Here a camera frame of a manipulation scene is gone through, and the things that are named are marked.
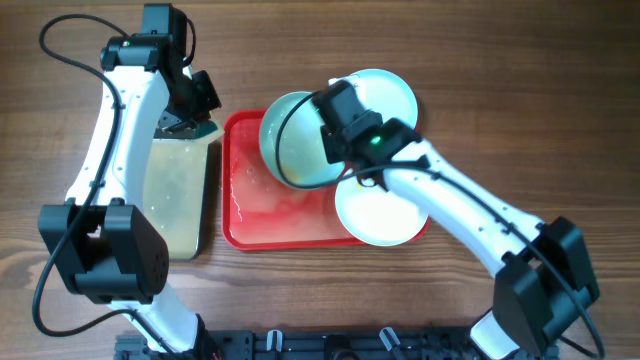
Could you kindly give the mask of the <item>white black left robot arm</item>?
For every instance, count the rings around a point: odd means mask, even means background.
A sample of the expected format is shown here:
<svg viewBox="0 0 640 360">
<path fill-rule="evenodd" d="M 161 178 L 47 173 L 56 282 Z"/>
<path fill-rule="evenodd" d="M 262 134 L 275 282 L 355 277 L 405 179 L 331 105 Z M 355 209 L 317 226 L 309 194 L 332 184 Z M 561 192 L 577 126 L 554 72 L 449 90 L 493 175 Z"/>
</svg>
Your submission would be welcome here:
<svg viewBox="0 0 640 360">
<path fill-rule="evenodd" d="M 144 170 L 157 123 L 173 86 L 191 84 L 167 35 L 112 38 L 102 53 L 105 95 L 82 170 L 62 205 L 46 205 L 39 232 L 50 252 L 32 304 L 36 327 L 67 337 L 94 326 L 52 330 L 40 313 L 44 285 L 56 269 L 67 290 L 107 305 L 107 318 L 126 315 L 158 353 L 174 359 L 215 359 L 215 341 L 199 315 L 167 283 L 169 250 L 142 212 Z"/>
</svg>

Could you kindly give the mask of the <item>white round plate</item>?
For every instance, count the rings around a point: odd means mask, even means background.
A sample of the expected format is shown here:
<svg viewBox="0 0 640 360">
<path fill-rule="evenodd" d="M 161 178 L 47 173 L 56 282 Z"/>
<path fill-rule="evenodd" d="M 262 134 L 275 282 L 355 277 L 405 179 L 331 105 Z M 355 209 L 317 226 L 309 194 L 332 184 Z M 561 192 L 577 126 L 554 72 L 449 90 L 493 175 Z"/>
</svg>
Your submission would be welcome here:
<svg viewBox="0 0 640 360">
<path fill-rule="evenodd" d="M 331 78 L 349 82 L 366 109 L 382 115 L 384 121 L 397 118 L 412 129 L 417 128 L 418 102 L 410 86 L 398 75 L 384 69 L 363 69 L 348 76 Z"/>
</svg>

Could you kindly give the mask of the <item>green yellow sponge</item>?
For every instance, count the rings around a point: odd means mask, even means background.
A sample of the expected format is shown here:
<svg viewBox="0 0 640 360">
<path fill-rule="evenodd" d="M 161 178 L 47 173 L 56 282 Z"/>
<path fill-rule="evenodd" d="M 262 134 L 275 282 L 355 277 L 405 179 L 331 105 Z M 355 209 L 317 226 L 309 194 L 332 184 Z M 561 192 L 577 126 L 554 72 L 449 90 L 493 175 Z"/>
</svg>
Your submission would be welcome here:
<svg viewBox="0 0 640 360">
<path fill-rule="evenodd" d="M 201 123 L 195 130 L 193 140 L 200 143 L 209 144 L 224 135 L 223 126 L 213 120 Z"/>
</svg>

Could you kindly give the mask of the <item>light blue plate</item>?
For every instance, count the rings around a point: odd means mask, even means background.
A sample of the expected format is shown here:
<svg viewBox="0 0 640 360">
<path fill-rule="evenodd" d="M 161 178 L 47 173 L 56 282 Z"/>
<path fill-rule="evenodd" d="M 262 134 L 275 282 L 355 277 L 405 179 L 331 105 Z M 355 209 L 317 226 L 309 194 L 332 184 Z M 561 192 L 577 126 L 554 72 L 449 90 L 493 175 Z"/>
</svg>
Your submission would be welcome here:
<svg viewBox="0 0 640 360">
<path fill-rule="evenodd" d="M 261 156 L 271 174 L 285 186 L 276 164 L 276 138 L 292 108 L 310 95 L 297 91 L 278 98 L 264 114 L 259 130 Z M 323 121 L 308 99 L 290 117 L 280 137 L 281 170 L 290 183 L 301 190 L 322 187 L 323 183 L 351 174 L 344 162 L 329 164 L 321 137 Z"/>
</svg>

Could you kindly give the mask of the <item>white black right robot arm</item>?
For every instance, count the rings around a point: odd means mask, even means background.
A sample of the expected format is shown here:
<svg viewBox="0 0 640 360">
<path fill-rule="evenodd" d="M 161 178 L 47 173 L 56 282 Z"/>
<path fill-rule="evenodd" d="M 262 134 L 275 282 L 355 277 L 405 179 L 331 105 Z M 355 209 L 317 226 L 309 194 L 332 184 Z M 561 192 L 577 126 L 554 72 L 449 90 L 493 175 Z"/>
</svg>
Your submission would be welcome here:
<svg viewBox="0 0 640 360">
<path fill-rule="evenodd" d="M 582 231 L 564 217 L 545 223 L 506 204 L 451 166 L 413 128 L 383 120 L 339 80 L 311 96 L 329 162 L 417 205 L 464 244 L 494 278 L 493 304 L 470 338 L 491 359 L 517 350 L 542 356 L 577 319 L 605 356 L 587 309 L 599 288 Z"/>
</svg>

